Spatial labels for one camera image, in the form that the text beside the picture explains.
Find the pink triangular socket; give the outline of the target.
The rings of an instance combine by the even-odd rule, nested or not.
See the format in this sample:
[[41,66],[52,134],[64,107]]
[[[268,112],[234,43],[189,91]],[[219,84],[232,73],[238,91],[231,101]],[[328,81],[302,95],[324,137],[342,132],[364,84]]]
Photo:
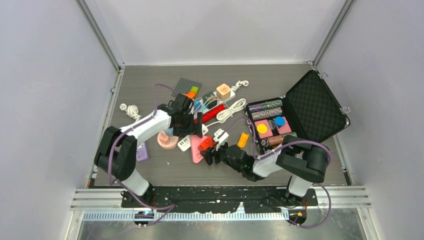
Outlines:
[[204,158],[201,155],[201,151],[198,150],[198,146],[201,143],[202,138],[198,137],[197,135],[194,135],[194,136],[191,137],[190,141],[191,141],[192,162],[194,164],[198,164]]

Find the blue plug adapter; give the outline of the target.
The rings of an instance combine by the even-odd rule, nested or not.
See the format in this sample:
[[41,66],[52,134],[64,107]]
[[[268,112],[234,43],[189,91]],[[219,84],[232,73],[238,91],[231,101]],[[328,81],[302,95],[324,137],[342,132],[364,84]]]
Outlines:
[[203,102],[201,100],[197,100],[194,102],[194,112],[198,112],[202,107]]

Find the pink round socket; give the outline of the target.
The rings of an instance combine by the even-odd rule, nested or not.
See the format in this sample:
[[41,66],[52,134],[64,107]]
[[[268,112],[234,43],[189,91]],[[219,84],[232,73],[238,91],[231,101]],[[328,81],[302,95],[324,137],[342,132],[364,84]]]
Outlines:
[[162,149],[171,150],[174,149],[179,142],[179,137],[169,136],[164,130],[160,131],[157,135],[157,143]]

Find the red cube adapter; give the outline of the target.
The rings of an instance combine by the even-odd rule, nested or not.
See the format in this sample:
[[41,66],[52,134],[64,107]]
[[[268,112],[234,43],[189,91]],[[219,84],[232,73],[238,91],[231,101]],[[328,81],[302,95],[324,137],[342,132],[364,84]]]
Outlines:
[[215,145],[216,142],[213,140],[212,136],[203,136],[198,146],[198,150],[200,152],[207,151],[209,148],[213,148]]

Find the dark green cube adapter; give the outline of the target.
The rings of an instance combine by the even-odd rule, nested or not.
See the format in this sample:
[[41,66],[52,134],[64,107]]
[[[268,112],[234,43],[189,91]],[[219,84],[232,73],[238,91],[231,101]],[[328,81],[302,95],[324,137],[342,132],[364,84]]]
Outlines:
[[202,100],[204,109],[213,109],[218,104],[218,97],[213,92],[203,95]]

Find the beige cube adapter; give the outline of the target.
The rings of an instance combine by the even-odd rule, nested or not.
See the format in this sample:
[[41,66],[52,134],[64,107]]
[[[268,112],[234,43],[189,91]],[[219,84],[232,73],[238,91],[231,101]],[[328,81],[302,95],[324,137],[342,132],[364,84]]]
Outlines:
[[231,88],[223,83],[216,88],[215,94],[220,100],[225,101],[231,96]]

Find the purple power strip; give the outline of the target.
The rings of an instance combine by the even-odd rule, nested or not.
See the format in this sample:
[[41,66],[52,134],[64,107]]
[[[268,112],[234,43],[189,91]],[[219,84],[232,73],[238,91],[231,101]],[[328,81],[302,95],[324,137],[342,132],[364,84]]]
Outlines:
[[149,154],[146,143],[142,143],[136,150],[136,160],[138,162],[146,162],[149,160]]

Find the white multicolour power strip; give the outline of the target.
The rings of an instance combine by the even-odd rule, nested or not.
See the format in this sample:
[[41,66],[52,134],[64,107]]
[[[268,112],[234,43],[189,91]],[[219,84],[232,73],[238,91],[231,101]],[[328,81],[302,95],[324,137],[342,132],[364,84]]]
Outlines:
[[225,107],[227,107],[228,102],[234,99],[236,96],[233,90],[230,91],[230,96],[225,100],[218,98],[216,94],[216,91],[208,92],[204,96],[196,98],[194,100],[194,105],[192,106],[191,113],[202,112],[203,114],[206,114],[207,112],[218,107],[219,105],[224,105]]

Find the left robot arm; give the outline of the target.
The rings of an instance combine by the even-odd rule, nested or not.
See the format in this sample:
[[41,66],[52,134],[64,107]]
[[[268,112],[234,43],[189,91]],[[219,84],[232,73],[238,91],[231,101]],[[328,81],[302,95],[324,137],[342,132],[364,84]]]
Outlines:
[[141,207],[153,202],[151,184],[136,170],[139,146],[166,129],[171,128],[176,137],[203,136],[201,112],[194,115],[194,100],[179,93],[174,100],[160,104],[151,114],[121,128],[109,126],[103,133],[93,163],[123,183],[134,193],[134,200]]

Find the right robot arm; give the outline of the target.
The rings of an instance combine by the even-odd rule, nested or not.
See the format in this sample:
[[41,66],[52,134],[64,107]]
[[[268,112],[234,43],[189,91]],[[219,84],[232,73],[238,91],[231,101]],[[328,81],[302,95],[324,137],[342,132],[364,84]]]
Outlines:
[[271,173],[286,170],[291,173],[283,199],[289,205],[302,203],[313,184],[325,180],[332,154],[325,145],[288,135],[273,150],[258,156],[247,154],[237,145],[200,146],[201,156],[208,165],[224,163],[249,181],[256,182]]

